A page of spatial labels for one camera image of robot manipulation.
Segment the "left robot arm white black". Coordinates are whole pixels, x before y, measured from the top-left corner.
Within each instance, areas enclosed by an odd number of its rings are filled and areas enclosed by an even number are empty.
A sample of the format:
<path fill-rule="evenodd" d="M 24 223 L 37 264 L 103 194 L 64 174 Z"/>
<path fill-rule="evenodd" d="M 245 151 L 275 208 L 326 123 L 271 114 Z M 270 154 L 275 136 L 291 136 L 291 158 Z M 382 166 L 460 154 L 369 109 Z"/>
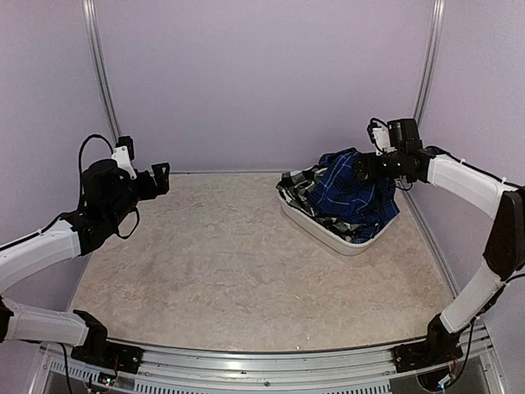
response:
<path fill-rule="evenodd" d="M 80 205 L 61 213 L 42 230 L 1 248 L 1 289 L 62 261 L 91 254 L 111 236 L 124 239 L 119 226 L 131 213 L 139 214 L 141 201 L 169 191 L 168 163 L 150 171 L 106 158 L 91 164 L 80 175 Z M 71 356 L 105 368 L 124 362 L 140 351 L 107 339 L 107 329 L 82 310 L 51 311 L 1 299 L 1 340 L 56 342 L 71 346 Z"/>

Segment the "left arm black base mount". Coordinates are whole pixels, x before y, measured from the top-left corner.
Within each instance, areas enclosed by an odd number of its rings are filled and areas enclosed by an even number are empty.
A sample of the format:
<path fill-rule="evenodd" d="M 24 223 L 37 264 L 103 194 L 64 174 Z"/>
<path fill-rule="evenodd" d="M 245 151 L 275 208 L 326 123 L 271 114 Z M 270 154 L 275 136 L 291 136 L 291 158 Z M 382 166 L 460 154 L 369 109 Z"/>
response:
<path fill-rule="evenodd" d="M 137 346 L 105 341 L 102 345 L 75 346 L 71 358 L 114 372 L 137 374 L 144 350 Z"/>

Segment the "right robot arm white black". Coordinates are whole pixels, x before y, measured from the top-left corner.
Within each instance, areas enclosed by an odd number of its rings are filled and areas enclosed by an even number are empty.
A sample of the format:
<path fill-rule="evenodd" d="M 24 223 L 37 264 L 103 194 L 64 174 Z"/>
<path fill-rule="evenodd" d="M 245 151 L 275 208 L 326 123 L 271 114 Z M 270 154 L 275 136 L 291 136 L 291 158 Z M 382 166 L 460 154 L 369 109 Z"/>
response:
<path fill-rule="evenodd" d="M 483 234 L 476 272 L 453 301 L 427 325 L 421 341 L 393 348 L 395 367 L 404 372 L 449 362 L 463 355 L 459 341 L 466 328 L 489 310 L 512 276 L 524 266 L 524 189 L 491 175 L 437 146 L 425 146 L 413 118 L 370 120 L 367 134 L 374 152 L 356 161 L 358 179 L 389 178 L 409 184 L 421 182 L 448 192 L 477 209 L 475 230 L 466 218 L 455 224 L 467 240 Z"/>

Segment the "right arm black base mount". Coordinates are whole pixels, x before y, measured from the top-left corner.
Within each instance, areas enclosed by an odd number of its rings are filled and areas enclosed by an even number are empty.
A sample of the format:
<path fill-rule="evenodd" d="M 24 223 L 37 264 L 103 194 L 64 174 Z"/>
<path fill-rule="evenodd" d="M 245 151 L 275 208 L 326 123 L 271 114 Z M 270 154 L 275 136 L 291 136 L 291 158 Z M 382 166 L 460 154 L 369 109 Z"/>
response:
<path fill-rule="evenodd" d="M 460 359 L 463 351 L 459 344 L 431 347 L 427 341 L 395 346 L 392 355 L 397 373 L 425 369 L 434 365 Z"/>

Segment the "blue plaid long sleeve shirt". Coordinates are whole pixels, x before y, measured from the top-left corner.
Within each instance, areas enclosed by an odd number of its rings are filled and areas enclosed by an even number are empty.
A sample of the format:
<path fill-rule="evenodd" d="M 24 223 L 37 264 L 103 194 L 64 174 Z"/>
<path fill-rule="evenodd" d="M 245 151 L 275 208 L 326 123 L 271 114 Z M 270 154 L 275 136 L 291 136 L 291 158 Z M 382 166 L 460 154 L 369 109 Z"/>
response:
<path fill-rule="evenodd" d="M 353 243 L 373 238 L 400 213 L 394 181 L 358 179 L 354 165 L 361 156 L 355 148 L 323 154 L 311 167 L 313 188 L 306 193 L 314 217 L 338 226 Z"/>

